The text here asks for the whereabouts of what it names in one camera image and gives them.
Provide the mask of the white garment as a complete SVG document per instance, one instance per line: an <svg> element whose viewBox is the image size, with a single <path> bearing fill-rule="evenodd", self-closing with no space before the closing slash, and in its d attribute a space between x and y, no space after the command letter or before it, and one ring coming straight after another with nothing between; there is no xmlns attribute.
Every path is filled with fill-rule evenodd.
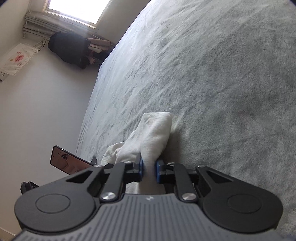
<svg viewBox="0 0 296 241"><path fill-rule="evenodd" d="M137 128L124 142L107 148L101 165L117 164L125 161L136 161L141 154L144 164L144 176L140 183L126 185L129 194L164 194L165 188L156 181L155 162L168 143L173 115L169 112L144 113Z"/></svg>

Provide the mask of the black smartphone on stand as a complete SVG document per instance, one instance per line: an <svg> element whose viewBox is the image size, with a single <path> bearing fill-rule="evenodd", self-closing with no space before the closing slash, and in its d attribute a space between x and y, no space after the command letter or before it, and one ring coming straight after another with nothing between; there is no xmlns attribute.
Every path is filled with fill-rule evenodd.
<svg viewBox="0 0 296 241"><path fill-rule="evenodd" d="M88 162L59 146L53 146L50 164L58 170L72 175L91 166L95 166L97 159L93 157L91 162Z"/></svg>

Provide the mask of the grey plush bed blanket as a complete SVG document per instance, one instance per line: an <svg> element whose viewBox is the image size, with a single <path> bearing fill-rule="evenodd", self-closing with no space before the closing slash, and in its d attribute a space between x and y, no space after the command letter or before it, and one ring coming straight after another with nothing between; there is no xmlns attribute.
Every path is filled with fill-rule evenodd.
<svg viewBox="0 0 296 241"><path fill-rule="evenodd" d="M150 1L99 69L76 154L101 160L144 113L163 111L167 160L273 192L278 231L295 234L291 1Z"/></svg>

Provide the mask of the black clothing pile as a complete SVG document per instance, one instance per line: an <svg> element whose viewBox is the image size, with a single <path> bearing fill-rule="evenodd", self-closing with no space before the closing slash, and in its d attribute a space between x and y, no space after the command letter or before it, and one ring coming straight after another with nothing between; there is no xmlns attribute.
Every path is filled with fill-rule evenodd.
<svg viewBox="0 0 296 241"><path fill-rule="evenodd" d="M50 37L48 48L64 62L84 69L97 60L104 61L108 57L111 42L85 38L76 33L57 32Z"/></svg>

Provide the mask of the window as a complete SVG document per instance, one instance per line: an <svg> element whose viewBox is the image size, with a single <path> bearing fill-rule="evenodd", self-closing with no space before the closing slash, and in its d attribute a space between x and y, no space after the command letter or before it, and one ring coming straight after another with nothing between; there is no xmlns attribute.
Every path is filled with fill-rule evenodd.
<svg viewBox="0 0 296 241"><path fill-rule="evenodd" d="M56 0L47 1L44 10L86 25L95 26L110 0Z"/></svg>

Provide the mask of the wall radiator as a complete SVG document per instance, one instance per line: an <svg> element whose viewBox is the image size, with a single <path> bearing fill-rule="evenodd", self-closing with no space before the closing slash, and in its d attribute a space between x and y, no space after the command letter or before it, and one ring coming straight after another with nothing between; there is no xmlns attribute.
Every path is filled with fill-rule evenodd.
<svg viewBox="0 0 296 241"><path fill-rule="evenodd" d="M57 32L76 33L86 38L96 38L106 40L106 38L95 33L92 27L75 22L62 16L29 11L25 14L25 24L23 25L23 37L30 34L39 38L47 39Z"/></svg>

